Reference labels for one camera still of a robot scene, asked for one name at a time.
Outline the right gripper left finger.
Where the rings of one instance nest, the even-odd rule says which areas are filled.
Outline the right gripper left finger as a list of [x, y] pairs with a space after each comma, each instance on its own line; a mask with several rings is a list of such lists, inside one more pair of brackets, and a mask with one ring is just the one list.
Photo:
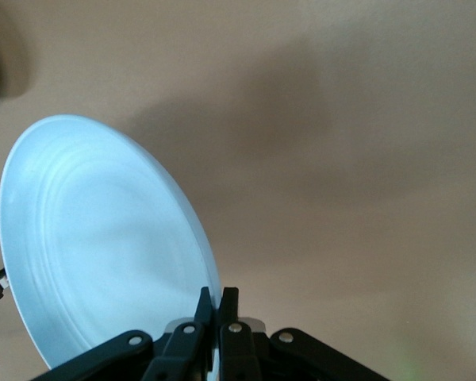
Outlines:
[[203, 380], [209, 371], [213, 320], [209, 288], [194, 317], [160, 339], [141, 330], [122, 333], [36, 377], [37, 380]]

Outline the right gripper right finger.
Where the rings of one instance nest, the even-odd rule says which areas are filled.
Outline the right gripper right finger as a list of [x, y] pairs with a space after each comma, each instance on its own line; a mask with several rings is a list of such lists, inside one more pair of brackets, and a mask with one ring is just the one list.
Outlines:
[[239, 289], [218, 310], [221, 380], [385, 380], [386, 377], [295, 328], [271, 336], [239, 318]]

